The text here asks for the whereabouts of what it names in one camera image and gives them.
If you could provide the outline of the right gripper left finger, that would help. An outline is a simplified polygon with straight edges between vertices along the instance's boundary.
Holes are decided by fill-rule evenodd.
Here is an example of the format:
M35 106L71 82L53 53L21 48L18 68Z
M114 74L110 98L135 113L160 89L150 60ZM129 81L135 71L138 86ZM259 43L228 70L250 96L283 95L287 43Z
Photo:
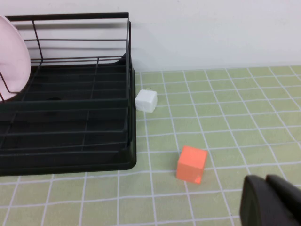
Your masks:
M282 203L266 178L246 176L240 203L243 226L297 226L299 223Z

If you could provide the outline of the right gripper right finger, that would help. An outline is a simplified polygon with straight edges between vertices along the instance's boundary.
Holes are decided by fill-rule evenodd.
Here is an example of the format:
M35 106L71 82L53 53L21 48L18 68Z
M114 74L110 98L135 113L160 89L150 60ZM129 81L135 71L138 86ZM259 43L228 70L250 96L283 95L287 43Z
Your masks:
M266 181L294 218L301 224L301 191L296 186L277 175L267 175Z

